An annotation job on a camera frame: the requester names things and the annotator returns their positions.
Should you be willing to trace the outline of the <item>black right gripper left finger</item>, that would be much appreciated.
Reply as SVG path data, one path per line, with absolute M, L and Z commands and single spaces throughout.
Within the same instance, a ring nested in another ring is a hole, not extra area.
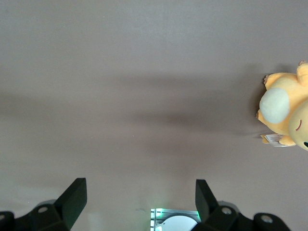
M 12 211 L 1 211 L 2 231 L 69 231 L 87 203 L 87 182 L 77 178 L 55 200 L 39 203 L 27 214 L 16 218 Z

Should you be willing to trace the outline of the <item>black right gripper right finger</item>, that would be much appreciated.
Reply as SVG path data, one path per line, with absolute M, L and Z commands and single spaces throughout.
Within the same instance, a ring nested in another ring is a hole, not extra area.
M 205 180 L 196 180 L 195 205 L 200 217 L 193 231 L 289 231 L 278 216 L 257 213 L 253 219 L 245 217 L 233 207 L 220 205 Z

